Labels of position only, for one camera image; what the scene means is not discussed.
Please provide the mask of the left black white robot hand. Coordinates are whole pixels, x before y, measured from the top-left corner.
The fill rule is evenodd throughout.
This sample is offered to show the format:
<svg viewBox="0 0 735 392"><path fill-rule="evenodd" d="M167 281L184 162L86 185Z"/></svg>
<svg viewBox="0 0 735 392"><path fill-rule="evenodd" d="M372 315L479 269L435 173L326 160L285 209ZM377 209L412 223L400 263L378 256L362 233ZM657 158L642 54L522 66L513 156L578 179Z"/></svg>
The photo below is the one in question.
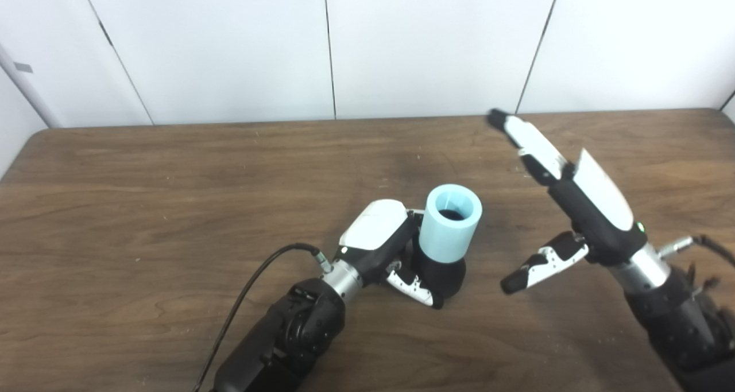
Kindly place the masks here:
<svg viewBox="0 0 735 392"><path fill-rule="evenodd" d="M443 298L401 258L407 247L418 252L423 214L394 199L375 200L342 233L331 271L322 278L345 305L362 288L387 284L423 305L443 308Z"/></svg>

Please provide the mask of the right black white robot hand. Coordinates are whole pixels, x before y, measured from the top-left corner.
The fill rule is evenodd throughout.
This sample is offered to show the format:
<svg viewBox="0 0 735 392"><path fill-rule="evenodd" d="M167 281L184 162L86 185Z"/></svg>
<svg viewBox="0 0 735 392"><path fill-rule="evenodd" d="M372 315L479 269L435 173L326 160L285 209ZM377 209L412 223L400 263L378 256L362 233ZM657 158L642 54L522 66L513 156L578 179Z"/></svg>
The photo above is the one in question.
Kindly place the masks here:
<svg viewBox="0 0 735 392"><path fill-rule="evenodd" d="M528 174L546 187L572 225L504 277L504 293L525 290L585 257L618 266L646 246L648 238L627 200L588 151L581 151L575 162L568 160L533 123L498 108L486 120L507 136Z"/></svg>

